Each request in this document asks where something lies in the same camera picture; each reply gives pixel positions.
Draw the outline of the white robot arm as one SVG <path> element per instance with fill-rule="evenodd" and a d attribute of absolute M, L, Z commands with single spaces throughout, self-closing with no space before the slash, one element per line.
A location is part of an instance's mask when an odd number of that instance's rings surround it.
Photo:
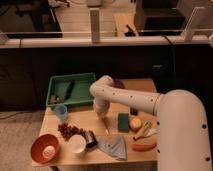
<path fill-rule="evenodd" d="M 205 108 L 193 93 L 115 88 L 114 80 L 107 75 L 95 81 L 89 91 L 94 97 L 94 111 L 101 118 L 111 102 L 157 116 L 158 171 L 213 171 Z"/>

